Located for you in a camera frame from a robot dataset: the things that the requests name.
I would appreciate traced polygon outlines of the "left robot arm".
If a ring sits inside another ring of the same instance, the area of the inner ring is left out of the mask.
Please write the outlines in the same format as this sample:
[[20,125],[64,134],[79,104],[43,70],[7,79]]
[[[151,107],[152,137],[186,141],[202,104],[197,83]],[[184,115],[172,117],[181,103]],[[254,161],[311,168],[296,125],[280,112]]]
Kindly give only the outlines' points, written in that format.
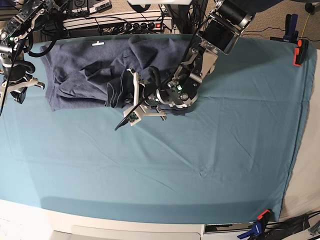
[[133,75],[132,106],[125,110],[120,126],[139,123],[144,117],[184,116],[198,99],[198,90],[210,75],[219,54],[228,55],[257,13],[277,0],[217,0],[215,8],[197,27],[182,56],[168,51],[142,55],[142,72],[130,67]]

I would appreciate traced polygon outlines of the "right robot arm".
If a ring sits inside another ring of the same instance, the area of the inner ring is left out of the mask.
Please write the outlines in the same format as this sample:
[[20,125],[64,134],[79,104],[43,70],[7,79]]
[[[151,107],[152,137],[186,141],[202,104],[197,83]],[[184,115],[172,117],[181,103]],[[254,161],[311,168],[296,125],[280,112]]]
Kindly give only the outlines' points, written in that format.
[[22,104],[29,87],[45,88],[44,83],[32,76],[36,68],[33,63],[24,60],[24,54],[29,53],[33,47],[33,32],[44,26],[56,6],[53,0],[28,0],[0,32],[2,106],[5,105],[9,94],[16,102]]

